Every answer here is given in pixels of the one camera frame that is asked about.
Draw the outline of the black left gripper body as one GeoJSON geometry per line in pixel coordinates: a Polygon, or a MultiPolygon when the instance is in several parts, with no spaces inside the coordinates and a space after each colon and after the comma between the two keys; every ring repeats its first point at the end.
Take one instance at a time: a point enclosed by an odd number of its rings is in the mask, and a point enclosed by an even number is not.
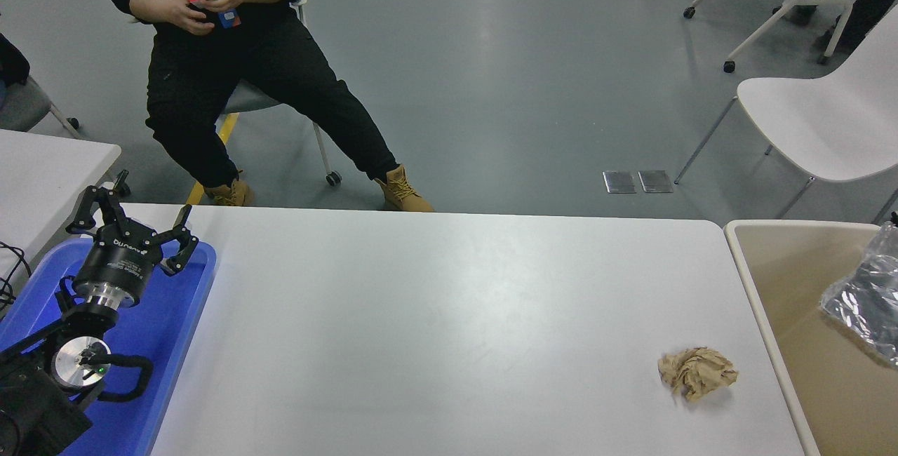
{"type": "Polygon", "coordinates": [[[74,290],[83,298],[141,298],[160,261],[160,245],[147,236],[103,232],[74,278],[74,290]]]}

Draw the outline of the person's right hand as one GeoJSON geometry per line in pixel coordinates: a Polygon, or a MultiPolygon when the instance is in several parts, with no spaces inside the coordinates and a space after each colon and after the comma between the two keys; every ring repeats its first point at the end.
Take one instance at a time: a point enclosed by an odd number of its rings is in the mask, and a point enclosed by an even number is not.
{"type": "Polygon", "coordinates": [[[192,35],[207,35],[215,28],[214,22],[195,11],[189,0],[129,0],[129,8],[141,21],[173,25],[192,35]]]}

